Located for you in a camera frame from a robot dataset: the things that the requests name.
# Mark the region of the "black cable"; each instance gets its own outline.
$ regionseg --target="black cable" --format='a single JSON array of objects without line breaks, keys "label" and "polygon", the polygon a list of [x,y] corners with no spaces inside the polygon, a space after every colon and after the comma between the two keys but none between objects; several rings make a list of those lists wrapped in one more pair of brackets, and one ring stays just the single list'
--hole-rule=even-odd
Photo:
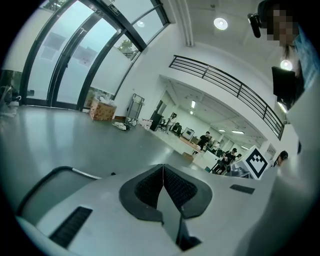
[{"label": "black cable", "polygon": [[57,173],[59,173],[60,171],[72,171],[75,172],[77,174],[83,175],[87,178],[91,178],[94,180],[98,180],[101,179],[100,177],[97,176],[93,176],[90,174],[87,174],[85,172],[79,171],[77,169],[74,169],[73,167],[70,166],[59,166],[57,168],[54,168],[52,171],[50,171],[46,176],[44,176],[42,179],[40,179],[29,191],[28,193],[23,197],[22,201],[20,202],[18,209],[15,213],[15,215],[17,216],[21,216],[22,212],[27,204],[27,202],[29,201],[29,199],[34,195],[34,193],[45,183],[49,180],[49,178],[51,178],[53,175],[56,175]]}]

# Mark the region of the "metal railing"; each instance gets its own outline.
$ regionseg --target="metal railing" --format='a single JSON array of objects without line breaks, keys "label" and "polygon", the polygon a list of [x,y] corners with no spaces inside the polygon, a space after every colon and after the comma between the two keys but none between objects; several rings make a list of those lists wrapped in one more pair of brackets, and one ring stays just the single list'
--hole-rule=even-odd
[{"label": "metal railing", "polygon": [[214,66],[179,55],[174,55],[169,68],[197,76],[226,90],[248,105],[265,121],[278,139],[281,139],[284,124],[273,109],[269,107],[269,105],[258,94],[240,80]]}]

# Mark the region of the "tree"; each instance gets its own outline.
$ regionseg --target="tree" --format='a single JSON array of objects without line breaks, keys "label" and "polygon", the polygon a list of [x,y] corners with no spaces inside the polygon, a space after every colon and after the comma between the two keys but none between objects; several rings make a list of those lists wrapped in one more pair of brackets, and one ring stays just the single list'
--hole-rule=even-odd
[{"label": "tree", "polygon": [[137,48],[133,49],[134,44],[129,40],[125,39],[121,42],[120,46],[117,49],[123,53],[129,60],[133,60],[138,54],[139,50]]}]

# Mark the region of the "ceiling light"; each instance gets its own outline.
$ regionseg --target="ceiling light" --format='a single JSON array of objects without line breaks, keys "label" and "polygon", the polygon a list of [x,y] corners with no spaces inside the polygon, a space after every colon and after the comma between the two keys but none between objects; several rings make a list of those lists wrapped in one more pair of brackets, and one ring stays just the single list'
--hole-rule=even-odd
[{"label": "ceiling light", "polygon": [[228,27],[228,23],[224,18],[216,18],[213,21],[213,24],[215,25],[215,27],[219,30],[226,30]]},{"label": "ceiling light", "polygon": [[284,70],[291,71],[292,70],[292,63],[289,60],[284,59],[283,61],[281,61],[280,67]]},{"label": "ceiling light", "polygon": [[138,27],[143,28],[145,26],[145,23],[141,20],[138,20],[138,22],[136,23],[138,25]]},{"label": "ceiling light", "polygon": [[278,104],[279,104],[280,108],[282,109],[282,111],[283,111],[284,113],[287,113],[287,110],[286,110],[285,106],[282,105],[280,102],[278,102]]},{"label": "ceiling light", "polygon": [[245,134],[243,131],[240,131],[240,130],[232,130],[232,132],[234,134]]}]

